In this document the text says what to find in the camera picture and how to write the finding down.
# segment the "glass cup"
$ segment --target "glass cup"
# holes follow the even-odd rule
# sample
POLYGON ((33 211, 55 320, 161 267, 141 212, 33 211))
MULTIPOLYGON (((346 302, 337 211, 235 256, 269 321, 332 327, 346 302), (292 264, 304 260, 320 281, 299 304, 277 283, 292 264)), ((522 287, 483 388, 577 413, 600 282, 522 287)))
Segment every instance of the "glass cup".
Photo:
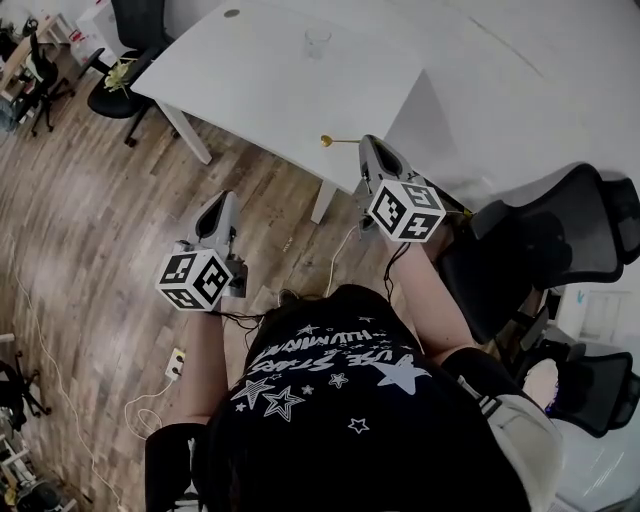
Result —
POLYGON ((320 60, 331 39, 331 32, 323 28, 310 28, 304 33, 305 54, 309 59, 320 60))

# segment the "black cable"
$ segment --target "black cable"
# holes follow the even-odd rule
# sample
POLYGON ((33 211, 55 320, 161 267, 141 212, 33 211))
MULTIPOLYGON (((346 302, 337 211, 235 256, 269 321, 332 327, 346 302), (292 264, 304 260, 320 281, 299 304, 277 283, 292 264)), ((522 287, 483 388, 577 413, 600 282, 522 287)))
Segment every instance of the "black cable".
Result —
POLYGON ((249 350, 249 342, 247 340, 247 336, 249 336, 249 334, 251 334, 253 331, 255 331, 258 327, 262 325, 262 321, 264 320, 264 316, 265 316, 264 314, 245 315, 243 313, 224 313, 222 311, 211 311, 209 314, 223 317, 225 319, 223 327, 226 324, 227 320, 233 320, 238 325, 238 327, 240 327, 241 329, 244 329, 246 331, 244 335, 244 344, 247 347, 247 350, 249 350), (243 325, 243 322, 246 322, 246 321, 253 321, 256 323, 256 325, 254 325, 253 327, 243 325))
POLYGON ((398 247, 398 250, 393 253, 393 256, 391 256, 389 263, 387 263, 387 268, 384 271, 384 288, 385 290, 387 290, 387 301, 389 302, 389 304, 391 304, 391 294, 393 293, 393 281, 389 276, 389 272, 391 272, 391 267, 393 266, 393 264, 402 256, 404 256, 404 254, 409 250, 409 246, 409 242, 403 242, 403 244, 398 247))

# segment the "black mesh chair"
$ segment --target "black mesh chair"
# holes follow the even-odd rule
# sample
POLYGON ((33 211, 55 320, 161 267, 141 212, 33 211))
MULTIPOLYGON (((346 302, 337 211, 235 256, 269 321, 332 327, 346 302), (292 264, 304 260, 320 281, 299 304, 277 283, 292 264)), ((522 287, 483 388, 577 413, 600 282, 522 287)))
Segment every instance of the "black mesh chair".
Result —
POLYGON ((539 199, 478 212, 438 269, 476 341, 493 339, 532 288, 610 283, 640 255, 640 202, 629 179, 578 165, 539 199))
POLYGON ((0 361, 0 407, 6 407, 11 412, 9 423, 14 430, 19 431, 27 421, 24 415, 24 401, 27 402, 31 414, 40 417, 40 412, 45 415, 51 414, 50 407, 44 407, 31 394, 30 387, 33 381, 38 378, 40 372, 34 371, 33 374, 25 378, 20 367, 20 358, 22 352, 18 352, 15 356, 15 369, 0 361))
POLYGON ((524 385, 535 364, 553 359, 558 368, 558 394, 547 415, 602 437, 631 421, 640 399, 640 377, 631 371, 633 358, 628 352, 588 357, 585 348, 582 343, 544 340, 528 351, 515 379, 524 385))
POLYGON ((31 134, 35 137, 38 135, 36 128, 42 116, 45 117, 49 131, 53 131, 51 107, 54 102, 65 96, 75 96, 75 91, 68 87, 69 80, 66 78, 62 78, 58 82, 58 67, 45 57, 36 34, 31 34, 29 39, 31 43, 31 62, 42 81, 36 80, 38 83, 29 94, 20 95, 17 98, 15 118, 16 121, 20 121, 27 115, 29 110, 40 105, 38 115, 31 125, 31 134))
POLYGON ((137 144, 133 134, 154 101, 134 93, 130 85, 142 74, 172 39, 164 27, 165 0, 112 0, 115 11, 118 36, 132 51, 125 53, 123 59, 137 59, 124 78, 125 89, 109 92, 105 88, 106 76, 111 70, 100 60, 104 48, 97 50, 80 71, 81 78, 89 68, 104 74, 104 78, 91 92, 88 105, 91 110, 111 119, 135 119, 127 132, 125 144, 134 147, 137 144))

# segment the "white cable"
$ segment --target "white cable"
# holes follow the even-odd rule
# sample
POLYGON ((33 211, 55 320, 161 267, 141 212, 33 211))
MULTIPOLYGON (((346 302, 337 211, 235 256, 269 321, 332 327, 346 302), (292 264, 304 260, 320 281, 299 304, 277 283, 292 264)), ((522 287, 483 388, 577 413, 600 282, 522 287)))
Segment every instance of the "white cable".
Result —
MULTIPOLYGON (((140 434, 136 433, 133 428, 131 428, 131 424, 129 423, 129 417, 127 416, 127 407, 129 407, 131 404, 135 404, 138 400, 142 400, 143 398, 156 398, 160 395, 162 395, 167 389, 169 389, 171 387, 171 384, 173 384, 174 381, 170 381, 169 385, 164 388, 162 391, 160 391, 160 393, 156 393, 155 395, 142 395, 139 396, 138 398, 131 400, 130 402, 127 402, 124 406, 124 421, 127 422, 127 427, 129 427, 129 430, 131 431, 131 433, 136 436, 138 439, 142 439, 143 441, 146 441, 147 438, 146 437, 142 437, 140 434)), ((151 428, 149 425, 147 425, 147 423, 142 419, 142 416, 140 416, 140 413, 142 411, 146 411, 146 412, 150 412, 151 414, 153 414, 158 421, 160 422, 160 427, 162 427, 162 420, 160 419, 160 416, 158 416, 155 412, 153 412, 150 409, 140 409, 138 411, 138 419, 140 420, 140 422, 147 427, 151 432, 155 432, 155 429, 151 428)))
POLYGON ((151 430, 151 432, 155 432, 156 430, 160 430, 164 426, 162 424, 162 420, 160 419, 160 416, 158 416, 158 414, 155 411, 152 411, 151 409, 140 409, 138 411, 138 419, 140 420, 140 423, 142 423, 145 427, 147 427, 149 430, 151 430), (153 427, 149 426, 149 424, 142 419, 142 416, 140 415, 141 412, 148 412, 149 414, 152 414, 153 416, 155 416, 156 420, 158 421, 159 427, 156 429, 156 428, 153 428, 153 427))
POLYGON ((333 255, 333 259, 331 260, 331 272, 329 273, 329 284, 327 284, 327 290, 324 292, 324 296, 328 297, 329 296, 329 292, 331 291, 331 283, 333 281, 333 267, 336 264, 336 258, 338 257, 338 255, 340 254, 340 251, 342 251, 342 248, 344 247, 344 244, 347 243, 347 240, 349 240, 349 237, 351 236, 351 233, 353 233, 356 229, 358 229, 360 227, 359 224, 356 224, 355 226, 353 226, 349 232, 347 233, 347 236, 344 237, 344 240, 342 241, 342 243, 340 244, 340 247, 338 247, 338 250, 336 251, 336 253, 333 255))
MULTIPOLYGON (((12 252, 11 252, 11 264, 13 265, 15 263, 16 241, 15 241, 15 238, 13 238, 12 235, 9 235, 9 237, 13 240, 13 248, 12 248, 12 252)), ((76 408, 73 406, 73 403, 71 402, 71 398, 69 398, 69 395, 67 395, 66 391, 64 390, 64 387, 62 385, 62 375, 60 373, 60 368, 58 367, 58 363, 56 363, 56 360, 49 353, 49 351, 47 350, 47 347, 44 346, 44 341, 43 341, 43 338, 42 338, 42 330, 40 329, 40 321, 38 320, 38 315, 36 315, 36 312, 33 309, 33 304, 31 304, 31 298, 29 297, 29 293, 27 292, 25 287, 22 285, 22 282, 20 281, 20 278, 18 277, 18 272, 16 270, 15 265, 13 265, 13 275, 15 276, 16 281, 18 282, 18 286, 20 287, 20 290, 22 290, 22 293, 26 297, 27 304, 29 306, 29 310, 31 311, 31 314, 33 315, 33 318, 36 321, 36 327, 38 329, 38 339, 40 341, 40 346, 42 347, 42 351, 49 358, 49 361, 51 361, 53 363, 53 367, 56 369, 56 374, 58 375, 58 385, 60 386, 60 392, 62 393, 62 396, 64 396, 65 399, 67 400, 67 403, 69 404, 69 407, 71 408, 71 410, 73 411, 74 416, 76 417, 76 433, 78 434, 78 439, 80 439, 80 442, 82 443, 82 446, 84 446, 84 449, 87 451, 87 453, 91 457, 91 471, 93 471, 95 473, 95 475, 100 479, 100 481, 104 485, 106 485, 109 488, 109 490, 113 493, 113 495, 116 497, 116 503, 118 504, 118 510, 120 512, 127 512, 127 509, 124 508, 120 504, 120 496, 118 496, 118 493, 116 492, 116 490, 113 488, 113 486, 109 482, 107 482, 104 478, 102 478, 102 476, 100 476, 100 473, 98 473, 98 471, 96 470, 96 457, 93 454, 93 452, 89 449, 87 444, 84 442, 84 439, 82 439, 82 435, 80 434, 80 417, 78 416, 78 411, 76 411, 76 408)))

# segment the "power strip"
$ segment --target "power strip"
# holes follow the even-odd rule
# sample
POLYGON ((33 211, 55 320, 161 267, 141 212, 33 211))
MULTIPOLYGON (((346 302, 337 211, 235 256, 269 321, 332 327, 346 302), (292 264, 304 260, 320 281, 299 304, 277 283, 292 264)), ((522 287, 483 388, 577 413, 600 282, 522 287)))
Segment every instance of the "power strip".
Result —
POLYGON ((173 353, 171 354, 169 364, 167 364, 167 369, 165 370, 164 374, 174 382, 177 381, 182 375, 184 358, 185 353, 182 350, 178 350, 177 348, 173 349, 173 353))

